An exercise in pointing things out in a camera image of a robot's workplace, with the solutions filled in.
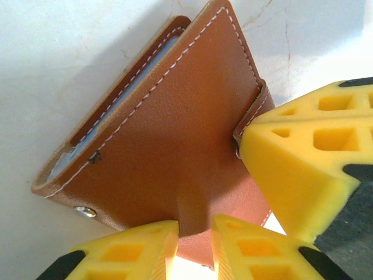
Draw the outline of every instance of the yellow foam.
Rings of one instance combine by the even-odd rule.
[[[373,164],[373,86],[340,82],[260,115],[240,155],[285,232],[313,242],[360,182],[347,164]]]
[[[83,243],[86,257],[67,280],[169,279],[178,244],[178,222],[167,220]]]
[[[215,215],[212,246],[218,280],[323,280],[299,253],[313,245],[227,215]]]

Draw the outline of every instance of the leather wallet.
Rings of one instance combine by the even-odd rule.
[[[118,230],[177,220],[178,255],[212,267],[213,214],[257,225],[270,214],[236,147],[274,104],[230,3],[170,20],[127,69],[32,192]]]

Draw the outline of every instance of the stitching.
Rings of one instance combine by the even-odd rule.
[[[233,23],[233,18],[229,15],[229,10],[228,8],[226,7],[221,7],[217,12],[216,14],[210,19],[209,23],[206,24],[206,26],[199,32],[199,34],[194,38],[193,42],[191,42],[188,47],[181,53],[181,55],[176,59],[176,61],[169,67],[169,69],[163,74],[163,76],[158,80],[158,82],[149,90],[149,92],[143,96],[142,100],[135,106],[135,108],[132,110],[132,112],[127,116],[127,118],[125,118],[123,120],[123,122],[120,123],[120,125],[117,127],[117,129],[102,143],[102,145],[97,149],[97,151],[100,151],[108,141],[110,141],[111,138],[113,138],[113,136],[121,129],[121,127],[137,112],[137,110],[139,109],[139,107],[143,104],[143,102],[150,96],[150,94],[152,93],[152,91],[154,91],[156,89],[156,87],[163,81],[164,77],[166,77],[171,69],[173,69],[176,65],[177,65],[177,62],[184,56],[185,53],[188,52],[188,50],[195,44],[195,42],[201,37],[202,33],[207,29],[207,27],[209,27],[213,21],[217,18],[218,14],[221,13],[222,11],[226,11],[227,13],[227,16],[229,17],[230,21],[231,21],[231,24],[232,24],[232,27],[234,29],[234,32],[237,36],[237,39],[238,41],[240,42],[241,44],[241,47],[244,51],[244,55],[245,55],[245,58],[247,60],[247,62],[249,63],[249,67],[251,69],[251,73],[254,77],[254,80],[255,80],[255,83],[256,83],[256,86],[257,88],[259,89],[259,86],[258,86],[258,83],[256,81],[256,77],[254,75],[254,72],[252,70],[252,67],[250,65],[250,60],[248,59],[246,53],[245,53],[245,47],[242,45],[242,40],[240,39],[240,35],[238,34],[238,32],[236,31],[236,26],[234,25]],[[53,195],[55,195],[56,193],[62,191],[87,165],[88,165],[89,161],[87,161],[85,164],[83,164],[83,166],[81,166],[81,168],[66,182],[64,183],[59,189],[57,189],[56,191],[54,191],[52,194],[50,195],[47,195],[45,198],[49,198],[49,197],[52,197]]]
[[[261,223],[261,226],[264,226],[264,224],[266,223],[266,221],[268,220],[269,218],[269,215],[272,213],[272,210],[269,210],[268,214],[265,216],[263,222]]]
[[[131,85],[131,83],[133,82],[134,79],[136,79],[136,77],[140,74],[140,72],[144,69],[144,67],[149,63],[149,61],[154,57],[154,55],[156,54],[156,52],[158,52],[158,50],[162,47],[162,45],[164,44],[164,42],[167,41],[167,39],[171,36],[171,34],[175,33],[176,31],[179,31],[179,30],[182,30],[184,31],[185,29],[182,28],[182,27],[178,27],[178,28],[175,28],[174,30],[172,30],[171,32],[169,32],[169,34],[167,34],[165,36],[165,38],[163,39],[162,42],[159,43],[159,45],[157,46],[157,48],[152,52],[152,54],[150,56],[148,56],[147,60],[144,62],[144,64],[140,67],[140,69],[137,70],[137,72],[134,74],[133,77],[131,77],[131,79],[129,80],[129,82],[124,86],[124,88],[117,94],[117,96],[115,97],[115,99],[111,102],[111,104],[109,106],[107,106],[106,110],[101,114],[100,118],[93,124],[92,128],[86,133],[86,135],[84,135],[80,140],[79,140],[79,143],[80,144],[87,136],[88,134],[92,131],[92,129],[96,126],[96,124],[104,117],[104,115],[107,113],[107,111],[111,108],[111,106],[118,100],[118,98],[123,94],[123,92],[125,91],[125,89]]]
[[[268,97],[268,93],[266,94],[266,96],[264,97],[263,101],[261,102],[261,105],[259,105],[259,107],[256,109],[255,113],[251,116],[250,120],[247,122],[247,124],[241,130],[240,136],[243,135],[244,130],[246,129],[246,127],[249,126],[249,124],[251,123],[251,121],[256,117],[256,114],[258,113],[258,111],[263,107],[263,104],[267,100],[267,97]]]

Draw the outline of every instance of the wallet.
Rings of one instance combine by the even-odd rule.
[[[270,214],[237,146],[274,108],[232,6],[171,19],[58,148],[32,192],[117,230],[180,223],[178,255],[213,266],[221,213],[257,225]]]

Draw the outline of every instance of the white surface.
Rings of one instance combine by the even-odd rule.
[[[30,184],[164,22],[193,19],[205,3],[0,2],[1,279],[34,279],[73,245],[114,232],[31,195]],[[236,0],[233,7],[277,104],[373,76],[372,0]],[[186,267],[177,265],[175,279],[207,279]]]

